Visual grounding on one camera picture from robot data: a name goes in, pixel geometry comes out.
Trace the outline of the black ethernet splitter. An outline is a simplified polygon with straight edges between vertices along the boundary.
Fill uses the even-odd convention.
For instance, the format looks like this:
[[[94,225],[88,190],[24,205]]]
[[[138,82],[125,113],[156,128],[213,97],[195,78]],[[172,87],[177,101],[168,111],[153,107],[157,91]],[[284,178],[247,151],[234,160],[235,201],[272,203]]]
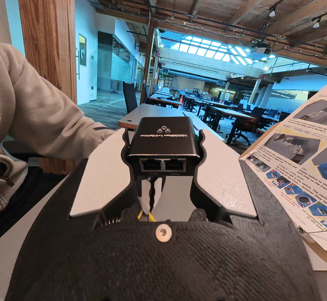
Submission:
[[[201,154],[192,120],[143,117],[126,154],[135,176],[193,176]]]

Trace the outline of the instruction sheet on stand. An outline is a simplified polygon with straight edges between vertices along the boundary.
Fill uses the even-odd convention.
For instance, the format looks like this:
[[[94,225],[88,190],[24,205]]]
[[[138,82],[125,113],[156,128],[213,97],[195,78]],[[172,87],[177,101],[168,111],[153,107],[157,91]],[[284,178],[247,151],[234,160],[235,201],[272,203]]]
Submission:
[[[253,152],[252,150],[257,147],[258,144],[261,143],[262,140],[266,138],[267,135],[270,134],[281,122],[277,122],[276,124],[272,125],[267,131],[262,131],[261,136],[247,149],[247,152]],[[308,246],[321,257],[323,260],[327,262],[327,251],[324,250],[308,233],[301,233],[300,226],[293,221],[293,224],[296,226],[298,233],[300,234],[302,241],[305,241]]]

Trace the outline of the black office chair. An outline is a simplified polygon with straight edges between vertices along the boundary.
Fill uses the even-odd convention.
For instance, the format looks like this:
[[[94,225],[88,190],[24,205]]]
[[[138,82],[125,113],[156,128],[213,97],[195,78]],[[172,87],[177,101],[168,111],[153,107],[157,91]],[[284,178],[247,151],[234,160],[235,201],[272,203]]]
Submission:
[[[262,115],[264,114],[265,109],[264,108],[256,108],[251,113],[250,116],[252,119],[247,118],[237,118],[234,122],[232,122],[233,128],[235,128],[235,131],[238,131],[239,133],[234,133],[233,136],[235,136],[234,143],[236,143],[236,140],[240,137],[242,137],[247,143],[248,146],[251,145],[250,140],[244,136],[243,132],[255,132],[257,123],[261,119]]]
[[[127,114],[138,107],[135,86],[131,83],[123,82],[123,93],[125,97]]]

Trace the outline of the white ceiling projector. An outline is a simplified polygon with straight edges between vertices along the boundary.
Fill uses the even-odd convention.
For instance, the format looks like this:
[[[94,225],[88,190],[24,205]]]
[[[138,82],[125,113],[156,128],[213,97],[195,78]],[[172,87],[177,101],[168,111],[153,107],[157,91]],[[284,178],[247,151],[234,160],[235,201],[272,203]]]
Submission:
[[[266,58],[271,54],[271,48],[268,43],[260,42],[256,43],[252,48],[247,52],[247,58],[254,60],[261,60]]]

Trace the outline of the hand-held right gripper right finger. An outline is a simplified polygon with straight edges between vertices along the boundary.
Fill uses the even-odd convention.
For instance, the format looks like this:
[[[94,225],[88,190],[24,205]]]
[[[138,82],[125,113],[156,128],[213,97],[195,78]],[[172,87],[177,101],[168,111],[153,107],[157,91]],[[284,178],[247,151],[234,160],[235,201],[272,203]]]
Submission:
[[[203,158],[194,171],[194,186],[218,206],[219,215],[256,218],[239,155],[207,129],[199,131]]]

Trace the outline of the printed instruction sheet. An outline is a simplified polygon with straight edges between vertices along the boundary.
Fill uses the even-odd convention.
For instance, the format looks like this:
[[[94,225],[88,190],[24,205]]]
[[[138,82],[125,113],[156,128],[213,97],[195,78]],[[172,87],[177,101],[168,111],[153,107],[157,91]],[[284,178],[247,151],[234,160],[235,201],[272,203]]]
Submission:
[[[327,249],[327,88],[273,128],[241,160],[311,240]]]

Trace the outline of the person's left forearm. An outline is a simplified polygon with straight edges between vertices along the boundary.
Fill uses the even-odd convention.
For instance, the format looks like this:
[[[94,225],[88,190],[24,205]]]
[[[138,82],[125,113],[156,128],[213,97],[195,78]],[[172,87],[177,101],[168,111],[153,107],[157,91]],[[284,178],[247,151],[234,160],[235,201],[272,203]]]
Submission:
[[[115,131],[86,117],[16,48],[1,43],[1,140],[9,135],[39,155],[82,160]]]

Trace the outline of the white stand base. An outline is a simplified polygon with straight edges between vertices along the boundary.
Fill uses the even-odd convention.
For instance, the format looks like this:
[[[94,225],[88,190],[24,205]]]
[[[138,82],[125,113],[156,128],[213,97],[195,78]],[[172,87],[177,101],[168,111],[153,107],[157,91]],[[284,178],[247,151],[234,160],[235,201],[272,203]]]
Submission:
[[[327,271],[327,262],[317,255],[308,244],[303,241],[307,254],[309,256],[314,271]]]

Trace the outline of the grey table with wooden edge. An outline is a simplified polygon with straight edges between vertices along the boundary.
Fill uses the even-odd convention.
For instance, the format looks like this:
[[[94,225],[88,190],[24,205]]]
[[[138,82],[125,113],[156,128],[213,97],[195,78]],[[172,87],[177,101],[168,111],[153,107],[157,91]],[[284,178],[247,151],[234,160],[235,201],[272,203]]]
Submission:
[[[237,112],[237,111],[233,111],[233,110],[227,110],[227,109],[223,109],[223,108],[219,108],[219,107],[213,107],[213,106],[211,106],[210,108],[212,109],[212,111],[214,111],[216,113],[215,121],[214,121],[214,124],[212,126],[213,131],[217,130],[219,121],[223,117],[232,116],[232,117],[235,117],[236,119],[237,118],[252,119],[251,116],[243,114],[241,112]],[[231,132],[229,133],[228,139],[225,142],[226,144],[235,145],[235,146],[238,145],[237,143],[232,142],[232,139],[234,137],[233,136],[234,133],[235,133],[235,128],[232,127]]]
[[[178,109],[164,108],[155,105],[149,105],[142,103],[140,106],[135,108],[129,114],[124,116],[118,121],[118,126],[122,128],[128,128],[136,130],[139,122],[144,117],[184,117],[188,116],[193,122],[193,126],[196,132],[202,129],[207,129],[221,141],[225,141],[220,135],[208,127],[204,122],[202,122],[196,115],[189,111],[183,111]]]

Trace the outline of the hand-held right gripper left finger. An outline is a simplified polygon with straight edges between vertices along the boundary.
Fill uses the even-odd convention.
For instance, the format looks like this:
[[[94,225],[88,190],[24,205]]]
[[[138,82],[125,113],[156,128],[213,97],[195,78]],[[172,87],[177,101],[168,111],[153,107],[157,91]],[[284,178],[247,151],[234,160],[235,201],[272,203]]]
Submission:
[[[129,131],[121,128],[89,156],[70,216],[100,213],[121,217],[137,200],[135,178],[126,161]]]

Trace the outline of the wooden post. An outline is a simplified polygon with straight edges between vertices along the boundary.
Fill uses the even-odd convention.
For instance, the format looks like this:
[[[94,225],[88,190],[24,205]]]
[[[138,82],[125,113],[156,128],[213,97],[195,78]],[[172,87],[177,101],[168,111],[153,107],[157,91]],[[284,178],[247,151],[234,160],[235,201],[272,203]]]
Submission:
[[[75,0],[18,0],[27,60],[77,103]]]

